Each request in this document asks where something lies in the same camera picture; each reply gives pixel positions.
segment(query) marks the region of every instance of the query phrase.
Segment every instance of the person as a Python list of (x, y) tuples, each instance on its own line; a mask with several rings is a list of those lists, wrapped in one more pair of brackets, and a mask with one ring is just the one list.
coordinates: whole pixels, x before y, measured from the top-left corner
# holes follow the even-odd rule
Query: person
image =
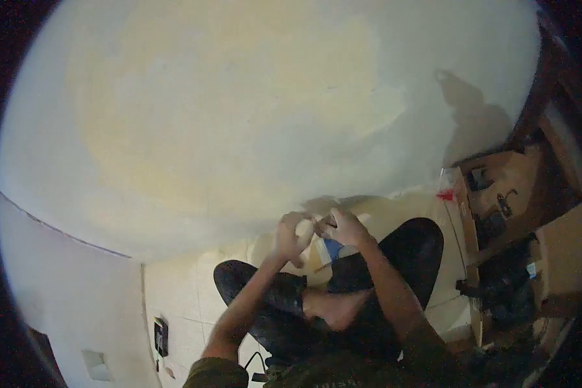
[[(367, 279), (348, 258), (334, 261), (327, 291), (306, 287), (305, 277), (280, 273), (289, 261), (302, 266), (300, 253), (310, 243), (295, 234), (302, 219), (310, 219), (318, 235), (355, 247)], [(184, 387), (247, 387), (238, 349), (248, 332), (272, 355), (265, 388), (469, 386), (425, 318), (426, 300), (419, 302), (353, 214), (332, 209), (319, 222), (304, 213), (286, 214), (274, 241), (258, 269), (227, 261), (214, 270), (228, 308)], [(338, 263), (342, 267), (335, 270)]]

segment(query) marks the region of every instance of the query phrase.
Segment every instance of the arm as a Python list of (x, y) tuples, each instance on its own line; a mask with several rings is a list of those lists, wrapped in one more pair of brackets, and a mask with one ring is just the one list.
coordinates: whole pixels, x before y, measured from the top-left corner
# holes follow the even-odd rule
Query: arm
[(286, 263), (287, 260), (275, 253), (263, 261), (211, 330), (203, 358), (219, 357), (238, 362), (238, 349), (254, 322), (259, 303)]
[(276, 228), (274, 251), (263, 261), (261, 267), (216, 322), (205, 346), (203, 358), (218, 357), (238, 362), (241, 341), (254, 323), (259, 304), (274, 277), (287, 261), (291, 261), (297, 268), (303, 264), (300, 253), (309, 245), (312, 233), (300, 239), (295, 235), (295, 227), (306, 218), (308, 217), (305, 214), (292, 212), (280, 219)]
[(428, 321), (410, 286), (383, 255), (373, 237), (363, 239), (356, 247), (369, 268), (377, 300), (399, 341)]
[(369, 268), (382, 312), (403, 341), (412, 330), (427, 322), (418, 299), (355, 215), (332, 209), (332, 216), (319, 222), (320, 231), (358, 249)]
[(444, 387), (467, 386), (461, 365), (429, 324), (416, 295), (390, 265), (375, 238), (353, 214), (332, 209), (332, 215), (336, 225), (328, 224), (330, 218), (320, 221), (318, 230), (341, 244), (355, 246), (364, 257), (382, 312), (403, 345), (402, 366), (410, 374)]

